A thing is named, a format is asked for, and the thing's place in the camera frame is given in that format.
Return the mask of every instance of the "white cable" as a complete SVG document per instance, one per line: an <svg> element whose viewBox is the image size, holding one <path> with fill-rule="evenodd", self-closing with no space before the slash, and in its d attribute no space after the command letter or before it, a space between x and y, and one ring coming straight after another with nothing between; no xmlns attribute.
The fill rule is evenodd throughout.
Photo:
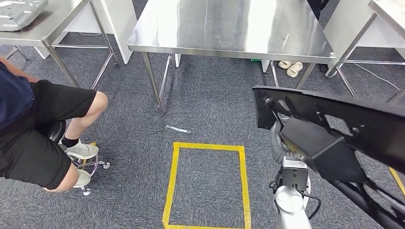
<svg viewBox="0 0 405 229"><path fill-rule="evenodd" d="M386 79L381 78L380 76L374 74L374 73L371 72L370 70L365 69L365 68L361 67L360 65L358 65L358 64L356 64L356 63L354 63L354 65L356 65L357 67L359 67L359 68L365 70L366 72L372 74L373 76L377 77L378 79L380 79L380 80L382 80L382 81L384 81L384 82L386 82L386 83L389 83L391 86L393 86L393 87L396 88L397 90L399 90L399 91L401 90L401 89L399 89L397 86L395 86L395 84L391 83L390 81L388 81L388 80L386 80Z"/></svg>
<svg viewBox="0 0 405 229"><path fill-rule="evenodd" d="M95 33L95 34L93 34L93 33L84 33L84 32L79 32L79 34L81 34L82 36L86 36L86 37L96 37L96 36L100 36L101 35L101 33Z"/></svg>

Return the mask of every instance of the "white sneaker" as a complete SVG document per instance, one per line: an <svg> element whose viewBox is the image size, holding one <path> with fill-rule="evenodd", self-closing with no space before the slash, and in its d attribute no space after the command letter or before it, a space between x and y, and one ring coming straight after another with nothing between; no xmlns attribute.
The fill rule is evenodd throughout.
<svg viewBox="0 0 405 229"><path fill-rule="evenodd" d="M77 180L77 183L73 187L83 187L88 185L90 183L90 174L82 169L78 169L77 173L79 174L79 179Z"/></svg>
<svg viewBox="0 0 405 229"><path fill-rule="evenodd" d="M84 160L90 159L97 155L98 147L89 144L83 144L82 141L80 141L79 139L79 143L77 143L75 146L67 148L65 152L69 156L74 156L76 158Z"/></svg>

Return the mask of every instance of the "pair of slippers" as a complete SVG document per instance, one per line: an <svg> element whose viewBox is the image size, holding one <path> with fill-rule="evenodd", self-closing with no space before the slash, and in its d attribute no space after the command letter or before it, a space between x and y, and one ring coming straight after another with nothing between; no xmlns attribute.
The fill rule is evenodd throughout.
<svg viewBox="0 0 405 229"><path fill-rule="evenodd" d="M278 66L282 69L287 69L287 75L292 78L295 78L299 71L302 70L301 62L280 61L278 62Z"/></svg>

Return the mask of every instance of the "stool caster wheel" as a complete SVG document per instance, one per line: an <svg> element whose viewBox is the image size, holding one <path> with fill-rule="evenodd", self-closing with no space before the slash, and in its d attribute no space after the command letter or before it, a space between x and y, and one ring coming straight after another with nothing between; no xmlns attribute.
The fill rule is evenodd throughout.
<svg viewBox="0 0 405 229"><path fill-rule="evenodd" d="M80 187L80 189L83 191L83 195L86 197L91 193L91 189L89 187Z"/></svg>
<svg viewBox="0 0 405 229"><path fill-rule="evenodd" d="M104 168L104 169L108 169L108 168L110 168L110 163L109 163L109 162L107 162L105 165L103 165L103 168Z"/></svg>
<svg viewBox="0 0 405 229"><path fill-rule="evenodd" d="M109 162L104 162L104 161L99 161L98 164L103 165L104 169L108 169L111 166Z"/></svg>

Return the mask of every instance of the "knee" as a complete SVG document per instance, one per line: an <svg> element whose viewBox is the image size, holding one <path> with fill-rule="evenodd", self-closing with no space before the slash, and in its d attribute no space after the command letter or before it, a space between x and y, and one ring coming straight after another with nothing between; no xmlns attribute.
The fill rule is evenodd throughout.
<svg viewBox="0 0 405 229"><path fill-rule="evenodd" d="M46 191L49 192L63 192L63 191L67 191L71 188L73 188L73 186L75 186L75 184L77 183L79 179L79 174L77 173L77 168L71 163L69 170L67 171L64 179L62 180L61 184L52 190L46 189Z"/></svg>
<svg viewBox="0 0 405 229"><path fill-rule="evenodd" d="M91 104L89 114L100 114L102 113L108 106L108 98L102 92L97 92L96 96L94 97L93 103Z"/></svg>
<svg viewBox="0 0 405 229"><path fill-rule="evenodd" d="M108 106L108 98L107 98L106 94L104 94L102 92L96 93L96 97L94 98L94 101L96 101L97 107L101 111L104 111Z"/></svg>

